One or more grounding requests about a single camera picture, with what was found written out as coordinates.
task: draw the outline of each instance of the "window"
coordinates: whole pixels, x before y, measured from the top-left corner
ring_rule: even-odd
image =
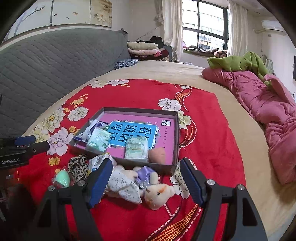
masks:
[[[226,50],[229,39],[228,8],[200,1],[183,0],[183,41],[195,45]]]

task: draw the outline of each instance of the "mint green egg toy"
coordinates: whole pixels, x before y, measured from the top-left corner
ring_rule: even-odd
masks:
[[[67,171],[60,170],[56,175],[55,181],[60,183],[63,187],[68,188],[70,186],[70,177]]]

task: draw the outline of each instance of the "pink sponge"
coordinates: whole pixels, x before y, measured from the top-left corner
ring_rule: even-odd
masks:
[[[165,150],[163,147],[153,148],[148,151],[149,162],[165,164]]]

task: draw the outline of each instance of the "beige bed sheet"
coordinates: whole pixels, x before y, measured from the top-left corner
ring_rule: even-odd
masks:
[[[236,139],[244,163],[247,189],[259,211],[267,235],[272,236],[279,229],[283,229],[282,232],[284,232],[287,228],[285,228],[287,220],[296,213],[296,183],[285,186],[279,184],[270,165],[263,130],[228,89],[205,80],[201,76],[202,70],[201,67],[186,64],[140,61],[134,66],[111,71],[94,78],[63,97],[46,110],[24,135],[28,134],[63,102],[94,80],[151,79],[164,83],[189,85],[213,92],[218,98]]]

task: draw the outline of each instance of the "bolt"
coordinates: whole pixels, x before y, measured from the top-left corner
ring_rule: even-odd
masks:
[[[239,184],[239,185],[237,185],[237,188],[238,188],[240,191],[242,191],[242,190],[245,189],[245,186],[242,185],[242,184]]]
[[[50,191],[50,192],[53,191],[54,189],[55,189],[55,186],[54,186],[54,185],[51,185],[51,186],[49,186],[49,187],[47,188],[47,190]]]
[[[80,180],[80,181],[77,182],[77,185],[78,186],[84,186],[85,185],[85,181]]]
[[[215,181],[213,179],[209,179],[207,180],[207,184],[209,184],[210,186],[215,185]]]

